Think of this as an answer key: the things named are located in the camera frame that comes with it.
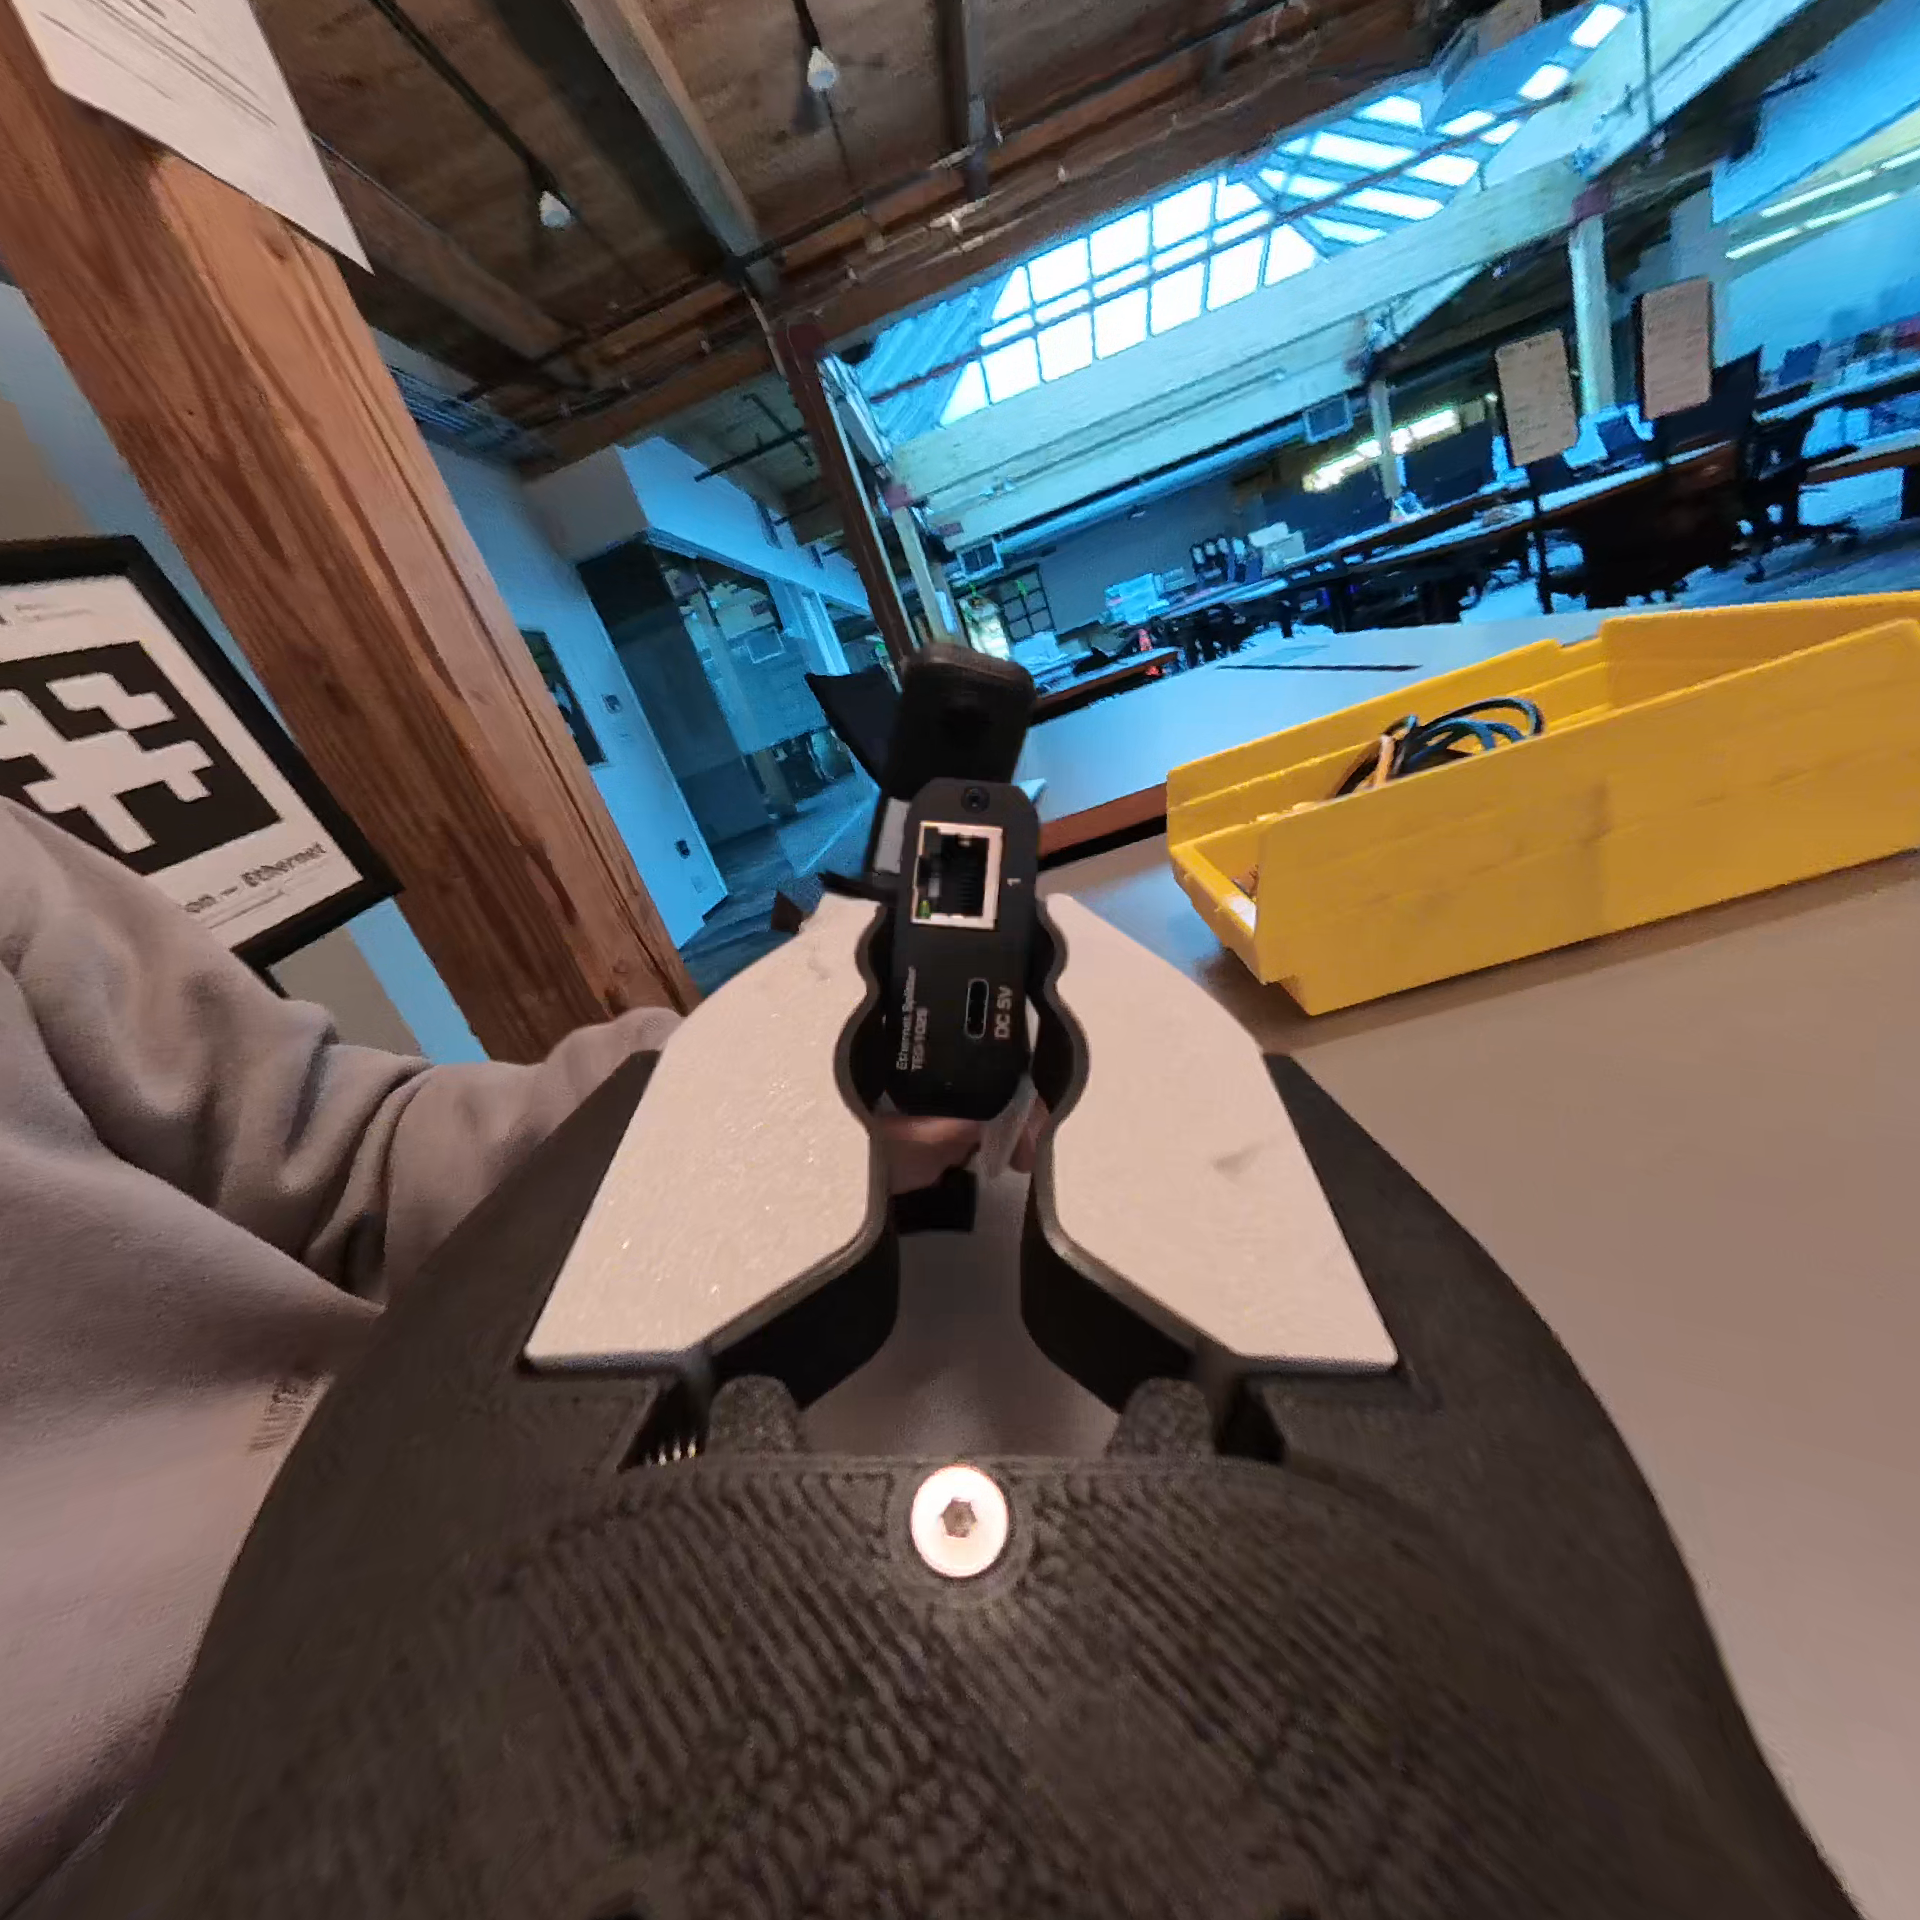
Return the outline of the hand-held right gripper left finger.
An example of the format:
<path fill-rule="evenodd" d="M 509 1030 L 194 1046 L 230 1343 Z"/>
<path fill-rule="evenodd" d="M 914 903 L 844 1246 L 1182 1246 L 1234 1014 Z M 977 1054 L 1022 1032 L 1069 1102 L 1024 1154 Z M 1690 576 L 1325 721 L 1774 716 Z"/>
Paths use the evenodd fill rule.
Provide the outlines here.
<path fill-rule="evenodd" d="M 802 1408 L 896 1320 L 890 1175 L 850 1072 L 882 908 L 828 896 L 662 1044 L 521 1357 L 536 1376 L 738 1376 Z"/>

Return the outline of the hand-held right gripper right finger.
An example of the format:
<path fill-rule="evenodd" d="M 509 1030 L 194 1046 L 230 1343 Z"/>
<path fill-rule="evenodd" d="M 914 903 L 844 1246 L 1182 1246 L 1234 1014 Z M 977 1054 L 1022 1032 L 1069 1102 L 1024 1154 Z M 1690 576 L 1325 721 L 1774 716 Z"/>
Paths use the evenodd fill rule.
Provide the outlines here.
<path fill-rule="evenodd" d="M 1040 903 L 1024 1326 L 1100 1404 L 1211 1408 L 1269 1376 L 1390 1376 L 1400 1348 L 1253 1032 L 1068 896 Z"/>

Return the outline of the black ethernet splitter box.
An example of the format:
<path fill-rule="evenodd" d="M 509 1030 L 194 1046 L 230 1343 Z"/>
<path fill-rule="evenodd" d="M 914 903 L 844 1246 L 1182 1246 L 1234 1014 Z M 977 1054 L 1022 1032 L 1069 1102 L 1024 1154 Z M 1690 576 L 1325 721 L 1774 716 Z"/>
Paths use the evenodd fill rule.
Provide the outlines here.
<path fill-rule="evenodd" d="M 1032 1057 L 1040 818 L 1018 785 L 937 776 L 880 823 L 880 1093 L 928 1119 L 995 1119 Z"/>

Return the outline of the yellow plastic bin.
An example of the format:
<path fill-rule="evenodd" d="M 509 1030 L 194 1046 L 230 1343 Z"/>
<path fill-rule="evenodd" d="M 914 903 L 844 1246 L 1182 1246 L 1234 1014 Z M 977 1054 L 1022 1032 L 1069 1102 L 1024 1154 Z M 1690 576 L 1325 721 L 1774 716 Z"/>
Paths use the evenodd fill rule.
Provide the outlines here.
<path fill-rule="evenodd" d="M 1916 850 L 1917 596 L 1610 615 L 1166 776 L 1213 935 L 1312 1016 Z"/>

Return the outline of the person's left forearm grey sleeve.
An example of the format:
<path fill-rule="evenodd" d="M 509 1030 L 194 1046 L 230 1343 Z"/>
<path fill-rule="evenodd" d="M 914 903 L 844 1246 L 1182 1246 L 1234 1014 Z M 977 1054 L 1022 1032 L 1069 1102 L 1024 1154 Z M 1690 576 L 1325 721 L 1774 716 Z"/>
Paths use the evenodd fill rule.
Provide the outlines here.
<path fill-rule="evenodd" d="M 380 1308 L 614 1066 L 344 1040 L 155 884 L 3 820 L 3 1910 L 144 1774 L 288 1447 Z"/>

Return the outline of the person's left hand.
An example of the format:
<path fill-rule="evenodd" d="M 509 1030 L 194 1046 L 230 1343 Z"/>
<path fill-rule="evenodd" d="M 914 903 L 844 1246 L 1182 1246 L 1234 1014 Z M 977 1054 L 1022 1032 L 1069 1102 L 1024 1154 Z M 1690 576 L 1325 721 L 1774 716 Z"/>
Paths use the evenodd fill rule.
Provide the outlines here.
<path fill-rule="evenodd" d="M 877 1137 L 882 1140 L 892 1193 L 926 1191 L 956 1167 L 973 1172 L 982 1184 L 997 1181 L 1006 1172 L 1027 1175 L 1037 1154 L 1048 1118 L 1048 1109 L 1037 1098 L 995 1119 L 885 1111 L 877 1114 Z"/>

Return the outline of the skylight window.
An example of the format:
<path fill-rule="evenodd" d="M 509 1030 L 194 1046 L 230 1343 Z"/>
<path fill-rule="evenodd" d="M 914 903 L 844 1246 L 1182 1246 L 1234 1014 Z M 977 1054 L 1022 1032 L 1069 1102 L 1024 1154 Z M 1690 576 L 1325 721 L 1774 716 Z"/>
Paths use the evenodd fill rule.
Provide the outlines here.
<path fill-rule="evenodd" d="M 1644 5 L 1498 5 L 1462 50 L 1249 159 L 1014 265 L 912 394 L 960 425 L 1373 241 L 1486 184 L 1524 124 L 1561 101 Z"/>

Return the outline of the white flip chart board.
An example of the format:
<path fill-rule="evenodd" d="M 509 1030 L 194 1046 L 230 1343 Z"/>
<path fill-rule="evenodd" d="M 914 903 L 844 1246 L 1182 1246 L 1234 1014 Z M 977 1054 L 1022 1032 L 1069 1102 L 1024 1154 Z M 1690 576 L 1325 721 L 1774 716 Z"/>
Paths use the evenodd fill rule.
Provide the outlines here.
<path fill-rule="evenodd" d="M 1653 425 L 1712 399 L 1714 280 L 1674 279 L 1634 302 L 1638 341 L 1638 415 Z"/>
<path fill-rule="evenodd" d="M 1494 350 L 1507 456 L 1532 469 L 1564 456 L 1580 437 L 1569 341 L 1560 327 Z"/>

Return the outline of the black framed tag sign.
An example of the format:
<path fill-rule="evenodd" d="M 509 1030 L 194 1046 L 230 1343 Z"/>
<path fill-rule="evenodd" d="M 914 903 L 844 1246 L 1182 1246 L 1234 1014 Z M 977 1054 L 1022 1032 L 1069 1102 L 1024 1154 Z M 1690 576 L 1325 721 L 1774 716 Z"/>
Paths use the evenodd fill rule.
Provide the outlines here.
<path fill-rule="evenodd" d="M 3 791 L 254 970 L 401 882 L 147 545 L 3 545 Z"/>

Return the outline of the black office chair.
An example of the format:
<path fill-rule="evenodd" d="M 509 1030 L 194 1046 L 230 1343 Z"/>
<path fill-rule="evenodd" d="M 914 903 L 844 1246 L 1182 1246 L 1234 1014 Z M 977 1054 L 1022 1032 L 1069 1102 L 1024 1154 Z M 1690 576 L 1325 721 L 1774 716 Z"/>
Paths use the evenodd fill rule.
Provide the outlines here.
<path fill-rule="evenodd" d="M 1653 425 L 1661 464 L 1681 477 L 1665 482 L 1654 521 L 1676 557 L 1712 568 L 1737 559 L 1745 577 L 1768 577 L 1768 557 L 1804 535 L 1801 489 L 1809 472 L 1811 418 L 1764 423 L 1774 402 L 1762 385 L 1762 350 L 1712 372 L 1708 399 Z"/>

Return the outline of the white paper sheet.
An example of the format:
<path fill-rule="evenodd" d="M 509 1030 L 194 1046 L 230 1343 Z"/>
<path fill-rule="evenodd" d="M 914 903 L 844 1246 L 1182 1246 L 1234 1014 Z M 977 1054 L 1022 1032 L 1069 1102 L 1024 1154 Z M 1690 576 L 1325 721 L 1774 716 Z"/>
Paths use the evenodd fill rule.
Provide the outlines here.
<path fill-rule="evenodd" d="M 12 1 L 61 94 L 368 270 L 249 1 Z"/>

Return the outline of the wooden post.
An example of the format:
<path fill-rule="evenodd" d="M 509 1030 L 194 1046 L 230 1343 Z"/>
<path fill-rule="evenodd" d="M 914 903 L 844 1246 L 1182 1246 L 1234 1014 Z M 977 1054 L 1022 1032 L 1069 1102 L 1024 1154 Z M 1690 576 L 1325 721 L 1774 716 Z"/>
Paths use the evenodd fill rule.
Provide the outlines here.
<path fill-rule="evenodd" d="M 3 244 L 481 1044 L 696 990 L 331 255 L 3 26 Z"/>

